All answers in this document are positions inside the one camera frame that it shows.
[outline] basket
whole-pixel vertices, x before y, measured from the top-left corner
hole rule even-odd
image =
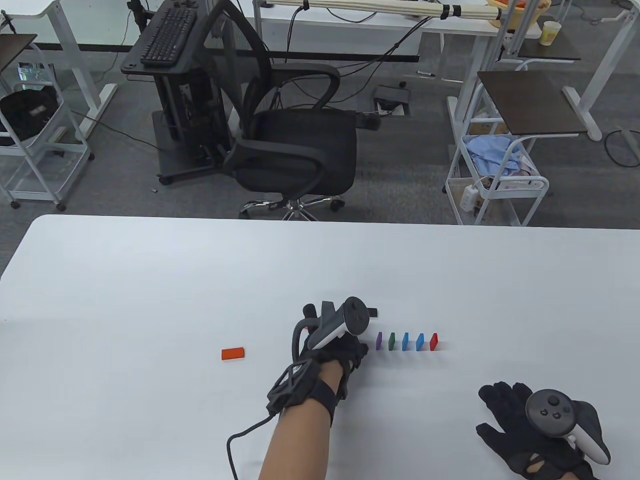
[[[507,7],[509,5],[508,3],[502,3],[498,0],[486,0],[486,2],[488,5],[495,6],[500,10],[507,10]],[[551,0],[540,0],[540,4],[538,5],[538,11],[533,16],[531,25],[537,22],[540,15],[542,15],[547,10],[549,10],[549,8],[551,8]],[[509,26],[508,26],[509,30],[515,30],[517,27],[520,26],[520,23],[522,22],[522,15],[524,14],[524,9],[525,7],[516,5],[516,8],[513,12],[513,16],[511,17],[511,22],[509,22]],[[489,20],[489,23],[496,28],[500,28],[500,20]]]

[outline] chair armrest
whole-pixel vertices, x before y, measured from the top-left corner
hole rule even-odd
[[[225,159],[223,169],[232,172],[241,168],[243,163],[253,157],[261,158],[296,158],[312,163],[316,171],[311,179],[303,179],[300,187],[292,192],[283,194],[285,199],[297,199],[306,195],[312,188],[320,183],[327,165],[326,154],[322,150],[288,143],[276,143],[270,141],[247,140],[237,138],[236,143]]]
[[[271,67],[271,88],[281,87],[288,80],[308,77],[311,75],[326,75],[330,84],[324,95],[312,107],[319,109],[324,107],[335,95],[340,86],[340,72],[337,68],[323,63],[279,63]]]

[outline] mesh chair back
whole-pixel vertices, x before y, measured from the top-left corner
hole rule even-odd
[[[262,40],[230,0],[218,0],[209,14],[194,57],[231,100],[244,135],[268,92],[271,64]]]

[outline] chair seat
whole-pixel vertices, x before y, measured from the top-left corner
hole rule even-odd
[[[309,193],[340,195],[346,192],[356,170],[355,115],[330,109],[285,109],[257,113],[251,125],[253,139],[317,148],[328,164],[320,183]],[[251,159],[236,170],[236,180],[247,190],[287,193],[310,179],[314,165],[304,159]]]

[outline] black office chair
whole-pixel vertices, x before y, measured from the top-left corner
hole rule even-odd
[[[356,166],[354,113],[323,109],[340,85],[340,73],[329,65],[272,65],[262,40],[230,0],[219,0],[194,52],[197,63],[229,97],[239,116],[239,132],[223,169],[250,191],[280,193],[282,200],[254,200],[247,210],[287,208],[283,220],[317,220],[311,205],[344,206],[339,195],[353,184]],[[329,87],[310,109],[265,109],[265,95],[291,79],[324,75]],[[303,195],[317,195],[303,200]]]

